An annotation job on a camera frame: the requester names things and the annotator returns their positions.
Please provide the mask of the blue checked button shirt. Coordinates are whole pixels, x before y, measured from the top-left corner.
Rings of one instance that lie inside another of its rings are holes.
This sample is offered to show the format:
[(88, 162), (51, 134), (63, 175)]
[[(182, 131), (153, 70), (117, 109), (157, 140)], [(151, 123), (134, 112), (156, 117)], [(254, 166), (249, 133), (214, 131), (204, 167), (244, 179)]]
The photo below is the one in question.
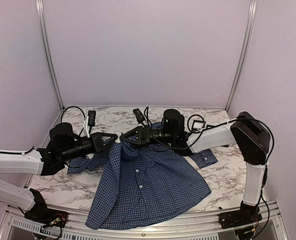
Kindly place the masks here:
[(94, 230), (145, 227), (196, 206), (212, 192), (198, 169), (218, 160), (211, 150), (190, 157), (196, 166), (164, 146), (133, 148), (120, 142), (91, 159), (73, 159), (69, 174), (104, 168), (86, 226)]

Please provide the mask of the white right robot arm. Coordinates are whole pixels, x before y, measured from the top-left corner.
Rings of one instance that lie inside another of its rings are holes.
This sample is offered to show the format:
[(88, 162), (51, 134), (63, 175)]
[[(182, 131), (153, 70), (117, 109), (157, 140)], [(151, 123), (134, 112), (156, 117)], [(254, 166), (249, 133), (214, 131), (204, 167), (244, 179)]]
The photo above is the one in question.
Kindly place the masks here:
[(236, 212), (235, 219), (246, 224), (255, 216), (254, 207), (261, 199), (268, 158), (274, 146), (273, 135), (264, 122), (242, 111), (226, 122), (186, 130), (185, 117), (173, 108), (163, 112), (160, 127), (145, 124), (146, 116), (138, 108), (133, 113), (140, 125), (123, 133), (119, 139), (134, 147), (161, 144), (187, 156), (216, 147), (237, 146), (246, 164), (246, 179), (243, 207)]

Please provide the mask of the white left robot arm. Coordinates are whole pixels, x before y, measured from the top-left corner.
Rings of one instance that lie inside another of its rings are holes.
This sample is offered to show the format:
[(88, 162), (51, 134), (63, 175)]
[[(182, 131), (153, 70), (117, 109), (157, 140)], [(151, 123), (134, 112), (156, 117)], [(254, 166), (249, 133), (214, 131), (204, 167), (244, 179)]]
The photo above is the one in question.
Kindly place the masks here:
[(19, 187), (7, 175), (52, 176), (63, 170), (66, 163), (89, 154), (107, 151), (119, 137), (116, 134), (95, 132), (79, 136), (70, 123), (57, 124), (49, 131), (50, 141), (45, 148), (28, 151), (0, 150), (0, 201), (16, 206), (41, 223), (51, 219), (51, 211), (38, 190)]

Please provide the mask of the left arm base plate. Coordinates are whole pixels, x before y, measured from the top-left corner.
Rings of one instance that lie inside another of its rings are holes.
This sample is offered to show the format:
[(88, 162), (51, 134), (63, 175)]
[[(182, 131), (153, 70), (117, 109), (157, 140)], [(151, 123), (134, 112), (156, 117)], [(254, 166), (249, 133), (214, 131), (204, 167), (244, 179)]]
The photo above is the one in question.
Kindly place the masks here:
[(56, 210), (48, 207), (33, 207), (31, 210), (25, 212), (24, 217), (28, 220), (44, 224), (47, 227), (50, 227), (51, 222), (59, 218), (60, 221), (53, 223), (52, 225), (64, 228), (66, 225), (68, 213), (66, 211)]

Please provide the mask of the aluminium front rail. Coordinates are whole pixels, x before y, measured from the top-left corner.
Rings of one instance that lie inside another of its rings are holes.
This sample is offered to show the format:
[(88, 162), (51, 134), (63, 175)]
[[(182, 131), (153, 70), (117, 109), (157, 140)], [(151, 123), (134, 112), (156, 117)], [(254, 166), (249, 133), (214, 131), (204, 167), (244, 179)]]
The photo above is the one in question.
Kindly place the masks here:
[(64, 207), (66, 225), (43, 228), (42, 224), (24, 218), (20, 210), (8, 206), (0, 226), (0, 240), (236, 240), (242, 232), (254, 233), (257, 240), (287, 240), (286, 227), (276, 201), (259, 205), (262, 220), (238, 227), (223, 229), (220, 214), (226, 209), (190, 211), (171, 220), (129, 230), (93, 230), (85, 225), (88, 213)]

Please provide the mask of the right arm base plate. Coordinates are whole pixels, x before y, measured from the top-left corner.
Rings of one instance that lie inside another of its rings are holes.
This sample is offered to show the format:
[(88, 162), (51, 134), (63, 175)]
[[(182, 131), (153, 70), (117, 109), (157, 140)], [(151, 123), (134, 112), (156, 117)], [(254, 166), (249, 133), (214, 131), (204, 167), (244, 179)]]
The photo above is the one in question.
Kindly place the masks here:
[(243, 225), (253, 224), (261, 221), (259, 203), (255, 206), (240, 203), (238, 210), (222, 212), (218, 216), (219, 223), (222, 229), (240, 227)]

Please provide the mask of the left aluminium frame post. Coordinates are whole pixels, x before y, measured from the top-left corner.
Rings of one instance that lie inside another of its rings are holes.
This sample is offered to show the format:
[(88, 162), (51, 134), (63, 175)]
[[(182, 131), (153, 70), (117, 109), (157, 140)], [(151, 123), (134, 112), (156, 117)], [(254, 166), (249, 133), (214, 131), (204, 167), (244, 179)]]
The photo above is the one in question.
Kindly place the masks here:
[(47, 25), (46, 25), (46, 16), (45, 16), (45, 9), (44, 9), (44, 1), (43, 0), (36, 0), (36, 9), (37, 9), (37, 16), (39, 22), (39, 28), (41, 33), (41, 41), (43, 45), (43, 51), (45, 55), (46, 65), (50, 76), (50, 81), (52, 84), (54, 96), (57, 101), (57, 105), (59, 109), (62, 111), (65, 109), (63, 98), (60, 92), (59, 83), (57, 80), (55, 67), (52, 59), (51, 48), (47, 33)]

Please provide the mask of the aluminium frame post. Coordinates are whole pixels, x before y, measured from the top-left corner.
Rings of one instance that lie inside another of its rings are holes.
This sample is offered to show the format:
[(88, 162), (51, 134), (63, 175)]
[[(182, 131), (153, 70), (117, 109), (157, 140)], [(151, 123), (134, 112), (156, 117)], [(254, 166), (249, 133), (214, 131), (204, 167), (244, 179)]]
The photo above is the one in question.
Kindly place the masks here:
[(257, 12), (258, 1), (257, 0), (250, 0), (249, 1), (249, 8), (247, 14), (247, 20), (245, 25), (244, 37), (241, 46), (241, 52), (239, 55), (236, 71), (234, 74), (232, 86), (228, 95), (228, 99), (225, 105), (225, 110), (227, 113), (230, 112), (232, 109), (234, 100), (237, 95), (238, 87), (242, 79), (242, 74), (244, 70), (244, 65), (247, 59), (247, 55), (251, 46), (251, 41), (254, 32), (254, 25), (256, 19), (256, 12)]
[(57, 105), (59, 109), (62, 111), (65, 109), (63, 98), (60, 92), (59, 83), (57, 80), (55, 67), (52, 59), (51, 48), (47, 33), (47, 25), (46, 25), (46, 16), (45, 16), (45, 9), (44, 9), (44, 1), (43, 0), (36, 0), (36, 9), (37, 9), (37, 16), (39, 22), (39, 28), (41, 33), (41, 41), (43, 45), (43, 51), (45, 55), (46, 65), (50, 76), (50, 81), (52, 84), (54, 96), (57, 101)]

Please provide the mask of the right aluminium frame post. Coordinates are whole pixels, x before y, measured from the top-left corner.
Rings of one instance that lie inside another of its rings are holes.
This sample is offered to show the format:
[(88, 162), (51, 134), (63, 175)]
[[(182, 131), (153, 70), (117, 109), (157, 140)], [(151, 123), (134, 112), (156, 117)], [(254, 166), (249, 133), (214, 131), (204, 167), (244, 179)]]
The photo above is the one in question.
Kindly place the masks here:
[(237, 95), (238, 87), (242, 79), (242, 74), (244, 70), (244, 65), (247, 59), (247, 55), (251, 46), (251, 41), (254, 32), (254, 25), (256, 19), (256, 12), (257, 12), (258, 1), (257, 0), (250, 0), (249, 1), (249, 8), (247, 14), (247, 20), (245, 25), (244, 37), (241, 46), (241, 52), (239, 55), (236, 71), (234, 74), (232, 86), (228, 95), (228, 99), (225, 105), (225, 110), (227, 113), (230, 112), (232, 109), (234, 100)]

